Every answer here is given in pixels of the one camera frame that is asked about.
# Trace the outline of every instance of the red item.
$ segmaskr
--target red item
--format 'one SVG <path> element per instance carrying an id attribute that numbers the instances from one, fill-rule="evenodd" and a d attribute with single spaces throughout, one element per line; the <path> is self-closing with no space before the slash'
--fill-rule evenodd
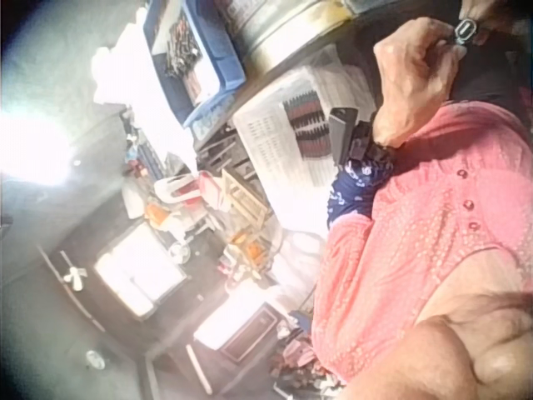
<path id="1" fill-rule="evenodd" d="M 497 106 L 443 107 L 399 150 L 372 220 L 353 213 L 332 225 L 312 326 L 324 367 L 349 382 L 387 355 L 474 252 L 505 250 L 528 275 L 533 160 L 524 131 Z"/>

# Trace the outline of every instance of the button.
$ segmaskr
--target button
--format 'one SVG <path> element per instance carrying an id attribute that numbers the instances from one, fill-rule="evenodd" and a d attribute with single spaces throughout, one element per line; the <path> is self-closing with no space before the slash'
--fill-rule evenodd
<path id="1" fill-rule="evenodd" d="M 472 231 L 477 231 L 481 226 L 479 223 L 477 222 L 470 222 L 468 224 L 468 227 L 472 230 Z"/>
<path id="2" fill-rule="evenodd" d="M 463 203 L 463 207 L 466 208 L 468 211 L 472 211 L 474 209 L 474 202 L 471 200 L 465 200 Z"/>

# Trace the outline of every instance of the hand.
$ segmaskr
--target hand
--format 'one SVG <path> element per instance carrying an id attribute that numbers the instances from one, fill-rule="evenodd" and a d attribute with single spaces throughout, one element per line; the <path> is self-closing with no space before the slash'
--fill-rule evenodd
<path id="1" fill-rule="evenodd" d="M 502 29 L 510 21 L 506 0 L 463 0 L 459 19 L 473 19 L 484 28 Z"/>
<path id="2" fill-rule="evenodd" d="M 531 294 L 467 297 L 427 319 L 339 400 L 516 400 L 531 398 Z"/>
<path id="3" fill-rule="evenodd" d="M 466 54 L 464 47 L 443 40 L 453 32 L 451 25 L 423 17 L 375 45 L 383 92 L 383 106 L 374 122 L 378 144 L 400 147 L 447 100 Z"/>

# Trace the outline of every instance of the woman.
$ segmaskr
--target woman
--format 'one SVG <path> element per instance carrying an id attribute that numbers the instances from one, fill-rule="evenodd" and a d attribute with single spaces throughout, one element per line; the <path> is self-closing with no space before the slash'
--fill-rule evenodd
<path id="1" fill-rule="evenodd" d="M 492 398 L 476 388 L 497 375 L 494 360 L 499 358 L 483 358 L 484 352 L 516 338 L 515 359 L 531 350 L 526 311 L 531 298 L 507 294 L 527 290 L 533 260 L 528 132 L 516 116 L 521 112 L 514 109 L 514 99 L 493 100 L 490 93 L 487 99 L 471 99 L 483 101 L 443 106 L 466 54 L 463 47 L 447 44 L 452 35 L 453 27 L 419 18 L 375 47 L 384 102 L 372 135 L 389 157 L 350 160 L 333 183 L 312 331 L 322 363 L 350 382 L 373 368 L 384 370 L 383 365 L 405 367 L 409 353 L 398 357 L 403 345 L 396 345 L 406 334 L 411 349 L 416 340 L 408 338 L 416 332 L 433 335 L 436 346 L 445 348 L 445 341 L 437 340 L 443 321 L 453 323 L 451 316 L 474 308 L 483 328 L 451 335 L 456 355 L 448 366 L 457 368 L 449 369 L 470 374 L 466 379 L 461 373 L 463 395 L 432 397 L 430 391 L 420 399 L 470 399 L 477 398 L 471 397 L 476 391 Z M 436 321 L 436 316 L 445 317 Z M 460 318 L 455 322 L 464 325 Z M 486 337 L 500 326 L 512 329 Z M 483 351 L 477 343 L 485 344 Z M 475 360 L 480 360 L 477 370 L 471 368 Z M 527 394 L 523 370 L 517 363 L 504 373 L 523 379 L 520 385 L 507 379 L 503 397 L 496 398 Z M 433 378 L 439 381 L 439 373 Z M 357 380 L 354 385 L 361 387 Z M 506 392 L 514 386 L 518 392 Z"/>

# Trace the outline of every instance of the newspaper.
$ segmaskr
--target newspaper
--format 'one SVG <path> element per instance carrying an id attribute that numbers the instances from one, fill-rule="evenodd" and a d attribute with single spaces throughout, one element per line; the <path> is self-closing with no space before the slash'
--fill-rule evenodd
<path id="1" fill-rule="evenodd" d="M 345 69 L 333 47 L 318 56 L 259 93 L 233 122 L 280 224 L 325 237 L 327 199 L 337 169 L 331 156 L 302 158 L 282 104 L 314 90 L 326 118 L 334 107 L 349 107 L 359 109 L 360 118 L 367 121 L 376 106 L 359 68 Z"/>

